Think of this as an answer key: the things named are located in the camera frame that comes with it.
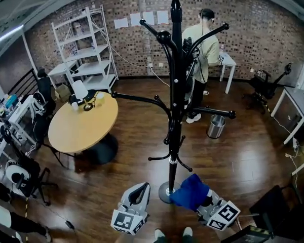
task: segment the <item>table base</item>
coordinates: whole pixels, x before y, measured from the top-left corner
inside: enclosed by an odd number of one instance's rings
[[[83,151],[88,160],[96,165],[103,165],[112,161],[118,151],[117,139],[108,133],[96,145]]]

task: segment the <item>blue cloth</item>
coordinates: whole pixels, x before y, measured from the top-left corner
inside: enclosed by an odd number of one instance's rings
[[[205,201],[209,187],[202,183],[198,175],[189,176],[181,184],[181,188],[170,195],[170,199],[177,205],[193,210]]]

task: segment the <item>table lamp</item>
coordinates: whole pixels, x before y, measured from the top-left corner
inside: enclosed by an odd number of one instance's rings
[[[72,84],[72,88],[75,93],[75,97],[80,100],[83,99],[85,106],[83,107],[84,111],[90,111],[93,107],[92,103],[87,103],[85,97],[88,95],[88,90],[81,80],[77,80]]]

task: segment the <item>small white table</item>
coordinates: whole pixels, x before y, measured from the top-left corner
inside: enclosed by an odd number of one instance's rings
[[[72,60],[72,61],[69,61],[66,63],[66,65],[68,66],[68,68],[72,68],[74,67],[75,65],[78,65],[78,60]],[[67,72],[66,72],[66,68],[65,68],[65,64],[64,63],[61,63],[61,64],[58,64],[56,67],[54,67],[49,73],[48,73],[48,77],[50,78],[51,80],[51,83],[54,87],[54,89],[56,89],[56,84],[55,84],[55,81],[54,79],[52,78],[53,76],[62,76],[62,75],[66,75],[67,79],[69,80],[70,82],[70,77],[67,75]]]
[[[21,104],[17,104],[17,109],[14,113],[9,117],[8,121],[14,127],[18,133],[24,138],[28,139],[32,144],[36,145],[36,142],[30,137],[26,131],[19,125],[20,120],[25,116],[27,111],[29,110],[31,103],[33,101],[33,96],[29,95],[26,100]]]
[[[225,93],[228,94],[229,90],[230,90],[230,86],[232,83],[232,79],[233,79],[233,75],[234,75],[234,71],[235,71],[235,66],[237,65],[235,63],[235,61],[229,56],[228,53],[226,52],[220,52],[219,53],[219,59],[222,58],[221,64],[222,64],[222,72],[221,72],[221,76],[219,78],[219,80],[222,82],[223,80],[223,76],[224,76],[224,72],[225,72],[225,67],[226,66],[230,66],[231,67],[231,71],[230,71],[230,76],[229,76],[229,80],[227,81],[227,86],[225,89]]]
[[[284,141],[284,144],[286,145],[288,141],[290,141],[295,133],[298,131],[298,129],[304,124],[304,90],[301,89],[295,89],[291,87],[284,87],[283,93],[280,96],[272,114],[271,117],[274,117],[275,113],[277,112],[279,106],[281,105],[285,95],[288,96],[290,101],[294,104],[297,111],[299,112],[301,119],[297,126],[294,128],[294,130],[290,133],[290,135],[287,137],[287,139]]]

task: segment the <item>cup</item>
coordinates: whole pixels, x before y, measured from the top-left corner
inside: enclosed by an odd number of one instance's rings
[[[96,96],[96,102],[98,105],[102,105],[105,102],[105,95],[102,92],[99,92]]]
[[[79,106],[78,106],[77,102],[73,102],[71,105],[72,105],[72,108],[73,108],[74,111],[79,110]]]

